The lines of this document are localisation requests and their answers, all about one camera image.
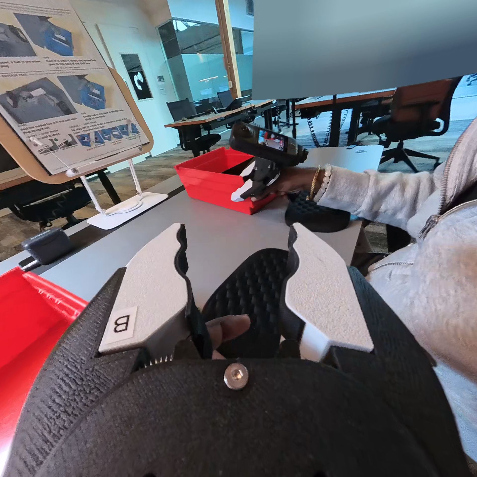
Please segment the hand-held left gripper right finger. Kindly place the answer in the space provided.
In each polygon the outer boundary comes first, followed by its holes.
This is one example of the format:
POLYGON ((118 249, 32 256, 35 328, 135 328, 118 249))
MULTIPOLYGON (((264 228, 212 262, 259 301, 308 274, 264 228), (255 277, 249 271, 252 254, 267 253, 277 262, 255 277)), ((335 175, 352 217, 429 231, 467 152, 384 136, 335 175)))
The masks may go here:
POLYGON ((323 361, 333 346, 374 349, 345 261, 299 223, 289 230, 279 311, 283 337, 298 343, 304 360, 323 361))

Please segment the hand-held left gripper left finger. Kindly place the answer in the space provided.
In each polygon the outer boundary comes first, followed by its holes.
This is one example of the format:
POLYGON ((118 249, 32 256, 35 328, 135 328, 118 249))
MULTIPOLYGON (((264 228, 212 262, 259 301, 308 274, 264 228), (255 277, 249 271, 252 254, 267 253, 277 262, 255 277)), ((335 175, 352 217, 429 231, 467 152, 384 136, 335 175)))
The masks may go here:
POLYGON ((187 234, 174 223, 147 243, 125 268, 98 353, 146 349, 153 360, 173 356, 176 344, 191 339, 210 359, 213 346, 187 277, 187 234))

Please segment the red plastic bin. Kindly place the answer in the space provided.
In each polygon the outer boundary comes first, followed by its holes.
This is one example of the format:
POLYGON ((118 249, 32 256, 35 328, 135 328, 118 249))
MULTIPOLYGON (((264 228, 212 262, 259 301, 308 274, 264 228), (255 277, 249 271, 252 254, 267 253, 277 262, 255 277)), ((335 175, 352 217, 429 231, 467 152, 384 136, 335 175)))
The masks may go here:
POLYGON ((88 302, 15 267, 0 277, 0 451, 46 358, 88 302))
POLYGON ((175 165, 190 198, 226 209, 253 215, 276 199, 275 195, 253 202, 231 200, 232 193, 244 185, 240 176, 253 156, 221 147, 175 165))

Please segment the person's right forearm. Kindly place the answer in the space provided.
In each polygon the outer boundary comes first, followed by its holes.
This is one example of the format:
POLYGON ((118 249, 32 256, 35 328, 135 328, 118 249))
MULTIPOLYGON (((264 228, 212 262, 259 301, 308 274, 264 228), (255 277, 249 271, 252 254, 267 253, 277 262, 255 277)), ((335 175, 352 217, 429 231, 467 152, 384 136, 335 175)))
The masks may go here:
POLYGON ((325 192, 317 193, 315 201, 397 227, 415 239, 427 219, 438 211, 444 167, 441 164, 433 172, 408 174, 374 170, 356 173, 334 166, 325 192))

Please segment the person's right hand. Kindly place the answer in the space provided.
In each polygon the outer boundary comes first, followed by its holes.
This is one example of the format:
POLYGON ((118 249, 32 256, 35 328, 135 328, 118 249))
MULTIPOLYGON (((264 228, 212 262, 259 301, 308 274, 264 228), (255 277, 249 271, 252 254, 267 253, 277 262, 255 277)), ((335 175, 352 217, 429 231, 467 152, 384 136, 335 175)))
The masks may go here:
POLYGON ((324 175, 325 170, 322 168, 284 168, 280 171, 278 179, 269 184, 261 194, 252 196, 251 200, 258 201, 272 194, 283 196, 301 190, 316 192, 323 183, 324 175))

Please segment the person's left hand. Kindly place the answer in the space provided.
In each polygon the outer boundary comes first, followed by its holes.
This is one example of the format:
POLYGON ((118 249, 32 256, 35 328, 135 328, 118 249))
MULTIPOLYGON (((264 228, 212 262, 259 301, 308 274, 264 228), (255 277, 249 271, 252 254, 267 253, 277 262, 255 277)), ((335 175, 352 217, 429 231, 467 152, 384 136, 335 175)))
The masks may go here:
POLYGON ((248 315, 228 315, 207 322, 206 327, 209 332, 213 350, 212 359, 225 359, 224 356, 217 351, 218 347, 223 342, 241 336, 249 329, 250 323, 251 321, 248 315))

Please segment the wooden office desk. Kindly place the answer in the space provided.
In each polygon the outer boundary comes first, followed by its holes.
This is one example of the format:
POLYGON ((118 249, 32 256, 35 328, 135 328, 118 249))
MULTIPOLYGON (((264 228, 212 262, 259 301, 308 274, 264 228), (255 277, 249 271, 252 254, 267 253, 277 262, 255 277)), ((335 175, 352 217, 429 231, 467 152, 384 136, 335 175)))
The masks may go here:
POLYGON ((293 119, 296 113, 306 120, 318 116, 320 113, 331 112, 330 136, 328 145, 337 147, 340 140, 341 119, 343 110, 352 110, 347 144, 352 144, 357 135, 359 126, 361 105, 371 101, 382 101, 391 98, 396 89, 385 89, 373 92, 353 92, 333 95, 331 99, 306 98, 298 103, 292 101, 293 119))
POLYGON ((200 138, 195 136, 195 129, 200 126, 204 131, 210 132, 230 123, 243 122, 252 116, 263 117, 265 125, 272 126, 272 109, 278 107, 278 100, 247 101, 238 109, 224 111, 221 113, 212 113, 200 115, 193 118, 181 119, 179 121, 166 124, 165 128, 176 129, 179 133, 180 146, 184 151, 192 152, 194 157, 209 151, 209 147, 201 145, 200 140, 205 140, 206 136, 200 138))

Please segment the black office chair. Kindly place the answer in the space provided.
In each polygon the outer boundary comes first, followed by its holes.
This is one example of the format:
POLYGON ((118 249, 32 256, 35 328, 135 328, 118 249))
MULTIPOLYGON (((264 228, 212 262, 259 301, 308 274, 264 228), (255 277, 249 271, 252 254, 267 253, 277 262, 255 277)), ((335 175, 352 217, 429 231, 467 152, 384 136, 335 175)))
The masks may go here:
MULTIPOLYGON (((188 99, 166 104, 174 122, 184 120, 187 122, 196 117, 195 107, 188 99)), ((220 134, 211 134, 210 129, 206 129, 206 134, 203 135, 200 124, 190 124, 176 129, 180 148, 183 151, 191 151, 194 157, 210 152, 211 147, 222 140, 220 134)))

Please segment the instruction poster on stand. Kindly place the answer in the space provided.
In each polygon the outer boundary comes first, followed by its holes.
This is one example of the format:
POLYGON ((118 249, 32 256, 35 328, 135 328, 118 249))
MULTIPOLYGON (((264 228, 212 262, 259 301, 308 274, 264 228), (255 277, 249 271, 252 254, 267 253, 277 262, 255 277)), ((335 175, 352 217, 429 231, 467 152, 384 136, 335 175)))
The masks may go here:
POLYGON ((142 131, 142 133, 137 134, 134 137, 133 148, 119 152, 112 156, 108 156, 107 158, 93 162, 92 164, 78 166, 72 172, 59 172, 50 176, 42 168, 41 164, 37 162, 36 156, 30 151, 24 140, 22 140, 16 134, 10 124, 3 116, 1 116, 1 145, 22 172, 22 176, 19 178, 8 178, 7 172, 1 173, 1 190, 17 186, 27 181, 30 182, 32 180, 47 185, 58 186, 72 180, 80 179, 98 212, 98 215, 88 219, 88 223, 102 230, 114 229, 128 220, 135 218, 139 214, 146 212, 153 206, 158 205, 168 198, 168 195, 166 194, 143 192, 141 190, 140 183, 134 169, 133 158, 150 152, 154 144, 154 139, 140 110, 137 107, 137 104, 128 86, 122 80, 122 77, 117 73, 116 70, 113 68, 109 68, 109 70, 122 95, 127 101, 132 114, 134 115, 133 122, 136 124, 138 131, 142 131), (128 162, 128 166, 134 180, 136 195, 133 198, 120 202, 118 205, 114 205, 108 210, 104 210, 100 206, 95 194, 89 186, 86 176, 89 174, 98 175, 103 169, 123 161, 128 162))

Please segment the grey cube device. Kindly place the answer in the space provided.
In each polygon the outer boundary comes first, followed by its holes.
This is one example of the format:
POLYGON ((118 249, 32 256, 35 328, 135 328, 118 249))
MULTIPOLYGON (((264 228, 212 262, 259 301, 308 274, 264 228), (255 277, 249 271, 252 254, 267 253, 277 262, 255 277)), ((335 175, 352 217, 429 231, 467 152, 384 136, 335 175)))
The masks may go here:
POLYGON ((57 259, 69 254, 73 244, 61 228, 51 228, 21 242, 30 258, 22 262, 22 267, 50 265, 57 259))

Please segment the phone icon glass door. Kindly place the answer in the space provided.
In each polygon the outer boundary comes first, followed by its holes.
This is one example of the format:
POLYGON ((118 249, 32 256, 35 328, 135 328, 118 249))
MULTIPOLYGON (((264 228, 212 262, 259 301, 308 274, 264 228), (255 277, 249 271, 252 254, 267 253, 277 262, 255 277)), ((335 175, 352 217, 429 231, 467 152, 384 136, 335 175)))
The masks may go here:
POLYGON ((136 98, 138 100, 152 99, 153 95, 149 88, 139 55, 136 53, 121 53, 120 56, 136 98))

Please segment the brown office chair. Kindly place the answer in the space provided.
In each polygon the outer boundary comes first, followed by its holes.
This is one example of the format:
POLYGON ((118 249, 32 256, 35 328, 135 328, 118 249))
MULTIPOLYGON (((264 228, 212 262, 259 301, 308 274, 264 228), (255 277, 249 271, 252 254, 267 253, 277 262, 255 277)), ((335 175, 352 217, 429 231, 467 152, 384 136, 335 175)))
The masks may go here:
POLYGON ((438 157, 403 145, 406 140, 441 136, 448 131, 451 101, 461 79, 462 76, 457 76, 396 89, 390 114, 375 120, 369 128, 369 132, 379 137, 385 135, 385 140, 379 139, 379 144, 385 149, 380 164, 390 160, 395 164, 404 162, 417 173, 409 158, 415 157, 433 159, 433 169, 437 168, 440 164, 438 157))

